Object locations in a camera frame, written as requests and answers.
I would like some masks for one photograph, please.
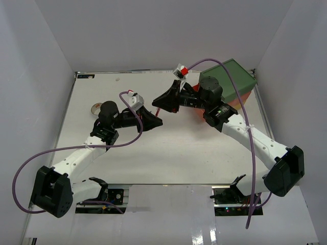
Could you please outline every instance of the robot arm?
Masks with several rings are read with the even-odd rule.
[[[129,105],[140,117],[143,131],[149,131],[162,126],[162,120],[151,114],[144,107],[144,100],[138,94],[130,91]],[[85,147],[75,150],[61,162],[51,168],[41,167],[35,178],[31,202],[56,217],[64,216],[73,203],[94,199],[105,201],[108,196],[108,184],[92,177],[75,183],[81,174],[95,159],[105,154],[108,149],[92,148],[89,145],[114,145],[119,134],[118,128],[141,127],[134,114],[127,108],[119,113],[113,101],[101,105],[99,118],[94,123],[90,136],[84,142]]]
[[[174,74],[185,80],[185,72],[177,68]],[[185,81],[175,80],[170,89],[156,98],[152,105],[173,113],[177,113],[180,106],[204,109],[203,118],[211,127],[250,150],[244,119],[237,110],[222,101],[222,91],[218,80],[213,77],[203,78],[198,91]],[[303,151],[297,146],[290,149],[254,127],[251,130],[255,154],[267,167],[266,171],[256,174],[255,191],[271,191],[283,197],[304,175]],[[230,187],[237,195],[248,196],[251,194],[251,182],[252,176],[243,175],[237,177]]]

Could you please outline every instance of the black bracket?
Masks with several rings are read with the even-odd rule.
[[[108,183],[105,182],[102,179],[96,178],[96,177],[91,177],[88,178],[89,180],[92,180],[94,182],[97,182],[101,186],[101,190],[99,192],[99,195],[96,199],[92,200],[97,200],[97,201],[105,201],[108,199]]]
[[[278,197],[284,197],[305,175],[303,151],[297,146],[287,151],[282,158],[275,158],[277,163],[264,178],[266,187]]]
[[[64,216],[73,203],[67,175],[59,174],[53,168],[41,167],[36,173],[31,202],[57,218]]]
[[[210,110],[206,109],[203,118],[211,127],[214,127],[221,132],[223,124],[229,122],[228,119],[234,114],[238,114],[237,110],[228,104],[221,102],[220,105]]]

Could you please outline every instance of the white enclosure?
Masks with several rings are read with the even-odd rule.
[[[20,244],[27,215],[13,202],[11,181],[28,157],[54,147],[75,71],[165,69],[212,57],[257,68],[276,140],[305,152],[300,188],[327,244],[326,30],[325,0],[0,0],[0,243]],[[22,171],[24,206],[49,159]]]

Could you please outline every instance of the purple cable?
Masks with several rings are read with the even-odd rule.
[[[119,207],[117,207],[115,204],[112,204],[110,202],[106,202],[106,201],[84,201],[84,202],[82,202],[82,204],[85,204],[85,203],[107,204],[107,205],[110,205],[110,206],[114,207],[115,209],[117,209],[119,213],[124,214],[124,212]]]
[[[128,146],[132,143],[134,143],[135,141],[137,141],[141,135],[142,135],[142,132],[143,132],[143,124],[142,124],[142,121],[140,119],[140,117],[137,115],[137,113],[129,106],[129,104],[123,99],[123,94],[128,94],[127,91],[125,92],[121,92],[119,94],[119,98],[122,100],[122,102],[127,106],[128,109],[130,109],[130,111],[134,114],[134,116],[136,117],[139,125],[140,125],[140,131],[139,131],[139,134],[133,139],[131,140],[130,142],[127,142],[127,143],[124,143],[124,144],[117,144],[117,145],[100,145],[100,144],[95,144],[95,145],[88,145],[88,147],[90,148],[117,148],[117,147],[123,147],[123,146]],[[44,210],[41,210],[41,211],[30,211],[26,208],[24,208],[18,201],[17,199],[17,195],[16,195],[16,182],[17,182],[17,178],[18,178],[18,175],[19,173],[21,172],[21,170],[30,162],[32,161],[34,158],[37,158],[41,155],[44,155],[44,154],[47,154],[47,153],[50,153],[50,152],[58,152],[58,151],[65,151],[65,150],[72,150],[72,149],[83,149],[85,148],[86,145],[77,145],[77,146],[69,146],[69,147],[63,147],[63,148],[57,148],[57,149],[51,149],[51,150],[47,150],[47,151],[44,151],[44,152],[40,152],[32,157],[30,157],[29,159],[27,159],[20,167],[19,169],[17,170],[15,176],[14,176],[14,179],[12,181],[12,187],[11,187],[11,190],[12,190],[12,196],[14,198],[14,201],[17,205],[17,207],[22,210],[23,212],[25,213],[31,213],[31,214],[37,214],[37,213],[44,213],[45,211]]]
[[[258,209],[258,208],[262,208],[262,206],[264,206],[264,205],[269,201],[269,199],[271,198],[271,195],[272,195],[272,192],[269,193],[267,199],[266,199],[266,200],[265,200],[261,205],[255,207],[255,208],[256,208],[256,209]]]
[[[216,59],[212,59],[212,58],[206,58],[206,59],[203,59],[203,60],[200,60],[198,62],[196,62],[195,64],[191,65],[190,67],[188,67],[189,70],[191,70],[192,68],[194,68],[195,66],[197,66],[198,64],[204,62],[204,61],[214,61],[216,63],[218,63],[219,65],[221,65],[221,67],[225,70],[225,72],[227,73],[230,81],[231,81],[231,84],[235,90],[235,93],[240,101],[240,104],[241,104],[241,107],[242,107],[242,111],[243,111],[243,114],[244,114],[244,119],[245,119],[245,124],[246,126],[250,126],[250,123],[249,123],[249,118],[247,116],[247,113],[245,111],[245,107],[244,107],[244,104],[243,104],[243,101],[241,99],[241,95],[239,93],[239,90],[237,89],[237,86],[233,80],[233,78],[231,77],[227,67],[222,63],[220,62],[219,60],[216,60]],[[248,219],[247,219],[247,222],[246,222],[246,229],[249,228],[250,226],[250,221],[251,221],[251,216],[253,214],[253,211],[254,211],[254,193],[255,193],[255,152],[254,152],[254,144],[253,144],[253,137],[252,137],[252,132],[251,130],[249,129],[248,130],[248,133],[249,133],[249,139],[250,139],[250,147],[251,147],[251,154],[252,154],[252,187],[251,187],[251,198],[250,198],[250,208],[249,208],[249,216],[248,216]]]

